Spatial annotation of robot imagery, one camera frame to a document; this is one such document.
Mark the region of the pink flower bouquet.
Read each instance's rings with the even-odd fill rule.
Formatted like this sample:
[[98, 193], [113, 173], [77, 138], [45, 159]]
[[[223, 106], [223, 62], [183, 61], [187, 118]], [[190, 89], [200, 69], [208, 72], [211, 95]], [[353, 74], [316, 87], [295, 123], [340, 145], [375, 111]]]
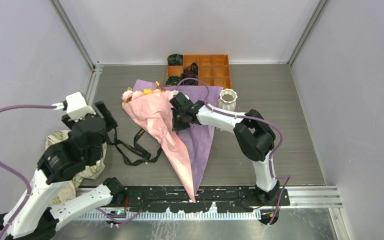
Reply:
[[159, 90], [151, 81], [136, 80], [132, 90], [122, 94], [122, 108], [131, 119], [161, 145], [163, 152], [183, 184], [192, 203], [210, 157], [215, 128], [192, 124], [185, 130], [173, 130], [172, 105], [175, 90], [192, 102], [205, 100], [216, 106], [221, 86], [182, 85]]

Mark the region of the black ribbon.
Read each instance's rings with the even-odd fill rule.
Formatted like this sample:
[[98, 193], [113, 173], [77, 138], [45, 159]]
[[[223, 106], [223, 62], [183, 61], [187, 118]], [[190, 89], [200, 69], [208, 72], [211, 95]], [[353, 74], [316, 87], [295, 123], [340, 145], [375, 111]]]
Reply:
[[[141, 145], [138, 144], [138, 141], [140, 140], [140, 138], [144, 135], [144, 133], [146, 133], [146, 131], [141, 128], [137, 133], [136, 135], [134, 136], [133, 138], [133, 146], [121, 141], [120, 139], [118, 139], [118, 132], [117, 132], [117, 129], [115, 128], [114, 129], [114, 138], [113, 138], [113, 141], [111, 141], [110, 137], [108, 134], [106, 134], [105, 136], [105, 140], [106, 140], [106, 143], [108, 145], [111, 145], [111, 146], [115, 146], [116, 150], [122, 155], [122, 158], [123, 158], [123, 162], [128, 165], [128, 166], [133, 166], [133, 167], [136, 167], [136, 166], [139, 166], [143, 163], [147, 164], [147, 163], [156, 163], [159, 159], [159, 157], [161, 156], [161, 153], [163, 152], [163, 149], [162, 147], [160, 146], [159, 149], [157, 150], [156, 152], [156, 155], [154, 157], [152, 157], [152, 154], [150, 152], [148, 152], [145, 148], [143, 148]], [[123, 151], [121, 150], [121, 148], [119, 147], [119, 145], [122, 145], [124, 146], [128, 151], [130, 151], [131, 153], [137, 155], [140, 157], [140, 159], [137, 159], [135, 161], [131, 161], [124, 153]]]

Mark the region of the white ribbed ceramic vase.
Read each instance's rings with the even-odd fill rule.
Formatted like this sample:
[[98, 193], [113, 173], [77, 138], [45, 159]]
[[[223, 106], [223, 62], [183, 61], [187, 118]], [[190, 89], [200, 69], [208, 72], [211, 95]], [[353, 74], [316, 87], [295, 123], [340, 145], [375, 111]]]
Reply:
[[[230, 89], [226, 88], [222, 90], [219, 94], [219, 99], [217, 100], [217, 108], [221, 109], [224, 113], [230, 112], [231, 115], [234, 115], [236, 109], [236, 100], [238, 96], [237, 93]], [[219, 117], [222, 119], [220, 126], [217, 126], [216, 129], [219, 131], [227, 131], [233, 134], [233, 129], [239, 118], [229, 117], [224, 114], [220, 114]]]

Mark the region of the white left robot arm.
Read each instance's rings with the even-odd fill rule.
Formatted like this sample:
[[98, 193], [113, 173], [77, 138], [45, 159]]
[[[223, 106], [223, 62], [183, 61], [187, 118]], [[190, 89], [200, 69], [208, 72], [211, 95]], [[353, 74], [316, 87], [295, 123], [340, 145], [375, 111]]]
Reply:
[[61, 119], [68, 127], [68, 138], [46, 149], [37, 163], [24, 196], [6, 213], [0, 214], [0, 238], [6, 240], [50, 240], [56, 232], [92, 209], [121, 206], [126, 190], [115, 177], [60, 206], [51, 206], [59, 191], [73, 177], [93, 166], [103, 156], [108, 132], [117, 121], [102, 101], [88, 108], [82, 118], [69, 113]]

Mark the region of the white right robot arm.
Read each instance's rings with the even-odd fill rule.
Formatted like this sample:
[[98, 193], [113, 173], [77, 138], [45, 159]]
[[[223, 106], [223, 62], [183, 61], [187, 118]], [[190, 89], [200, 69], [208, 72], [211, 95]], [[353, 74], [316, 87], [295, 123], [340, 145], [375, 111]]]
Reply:
[[280, 184], [272, 164], [276, 135], [258, 111], [234, 112], [202, 100], [192, 102], [181, 92], [169, 102], [174, 130], [185, 130], [195, 124], [212, 126], [233, 134], [241, 152], [252, 161], [256, 176], [255, 195], [259, 202], [268, 206], [277, 199]]

